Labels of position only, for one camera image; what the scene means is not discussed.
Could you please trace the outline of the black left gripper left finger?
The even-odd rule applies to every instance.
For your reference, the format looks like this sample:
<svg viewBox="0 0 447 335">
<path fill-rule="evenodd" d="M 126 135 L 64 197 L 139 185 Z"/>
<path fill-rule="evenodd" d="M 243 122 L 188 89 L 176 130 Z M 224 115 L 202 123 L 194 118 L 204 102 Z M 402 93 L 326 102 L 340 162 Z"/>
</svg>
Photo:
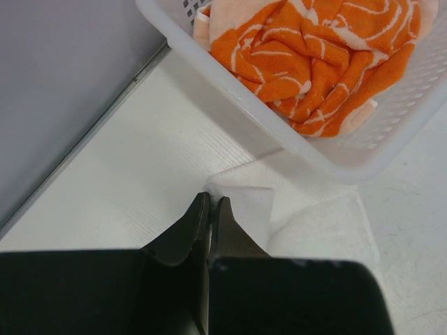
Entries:
<svg viewBox="0 0 447 335">
<path fill-rule="evenodd" d="M 184 215 L 142 250 L 140 334 L 204 334 L 210 247 L 210 195 L 196 195 Z"/>
</svg>

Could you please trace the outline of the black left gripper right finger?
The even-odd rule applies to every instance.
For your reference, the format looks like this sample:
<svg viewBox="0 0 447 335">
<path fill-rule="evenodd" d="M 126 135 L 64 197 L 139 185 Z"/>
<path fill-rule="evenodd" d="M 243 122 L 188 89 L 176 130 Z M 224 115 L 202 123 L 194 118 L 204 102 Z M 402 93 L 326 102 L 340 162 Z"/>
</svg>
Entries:
<svg viewBox="0 0 447 335">
<path fill-rule="evenodd" d="M 268 334 L 272 258 L 235 220 L 230 198 L 212 219 L 209 270 L 211 334 Z"/>
</svg>

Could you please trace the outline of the white towels pile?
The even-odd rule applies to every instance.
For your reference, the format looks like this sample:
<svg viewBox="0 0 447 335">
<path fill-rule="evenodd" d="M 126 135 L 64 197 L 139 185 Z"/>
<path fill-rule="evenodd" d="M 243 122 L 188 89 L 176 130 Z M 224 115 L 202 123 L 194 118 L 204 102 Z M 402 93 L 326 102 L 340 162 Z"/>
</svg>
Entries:
<svg viewBox="0 0 447 335">
<path fill-rule="evenodd" d="M 357 186 L 334 183 L 278 151 L 211 176 L 235 220 L 270 255 L 360 262 L 380 276 L 380 256 Z"/>
</svg>

